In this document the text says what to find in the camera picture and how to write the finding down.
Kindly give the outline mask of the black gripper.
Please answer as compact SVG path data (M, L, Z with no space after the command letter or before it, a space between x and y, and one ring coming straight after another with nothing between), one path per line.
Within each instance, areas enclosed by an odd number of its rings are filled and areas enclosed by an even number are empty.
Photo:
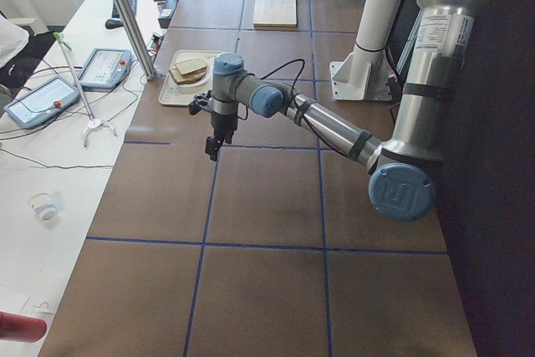
M222 144L232 143L232 137L238 126L237 113L221 115L213 112L211 114L211 126L213 135L206 138L205 153L209 155L212 161L217 161Z

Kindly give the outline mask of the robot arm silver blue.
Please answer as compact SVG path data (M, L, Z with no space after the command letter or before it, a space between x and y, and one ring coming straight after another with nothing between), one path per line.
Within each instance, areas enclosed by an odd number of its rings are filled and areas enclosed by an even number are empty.
M213 133L206 153L216 159L237 129L240 105L268 118L286 115L328 147L363 165L370 175L374 208L398 221L414 221L434 206L432 172L442 161L441 122L461 70L475 16L489 0L417 0L422 18L391 138L372 136L292 85L259 79L245 70L241 56L222 53L212 70L212 89L199 95L189 111L206 110Z

